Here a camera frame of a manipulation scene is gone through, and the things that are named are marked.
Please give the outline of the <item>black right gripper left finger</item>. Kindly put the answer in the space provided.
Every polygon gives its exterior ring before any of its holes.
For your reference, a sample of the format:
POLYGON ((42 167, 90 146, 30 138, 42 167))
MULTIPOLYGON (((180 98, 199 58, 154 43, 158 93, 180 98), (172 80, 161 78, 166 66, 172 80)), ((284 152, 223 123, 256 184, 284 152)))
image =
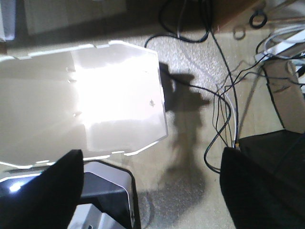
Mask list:
POLYGON ((83 154, 71 150, 17 192, 0 199, 2 229, 66 229, 81 198, 83 154))

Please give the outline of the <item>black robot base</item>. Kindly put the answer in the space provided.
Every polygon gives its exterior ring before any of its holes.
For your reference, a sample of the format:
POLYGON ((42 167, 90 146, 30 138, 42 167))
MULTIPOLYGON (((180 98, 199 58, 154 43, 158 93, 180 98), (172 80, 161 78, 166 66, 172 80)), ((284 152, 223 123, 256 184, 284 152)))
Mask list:
POLYGON ((84 185, 80 203, 92 204, 102 212, 101 225, 141 228, 134 176, 127 169, 103 161, 84 163, 84 185))

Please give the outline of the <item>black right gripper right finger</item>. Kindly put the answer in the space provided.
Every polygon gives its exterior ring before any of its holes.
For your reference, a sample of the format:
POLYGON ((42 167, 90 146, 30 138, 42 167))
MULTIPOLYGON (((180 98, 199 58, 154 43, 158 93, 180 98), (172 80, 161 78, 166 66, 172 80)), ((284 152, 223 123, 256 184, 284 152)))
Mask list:
POLYGON ((237 229, 303 229, 304 196, 234 148, 222 153, 220 188, 237 229))

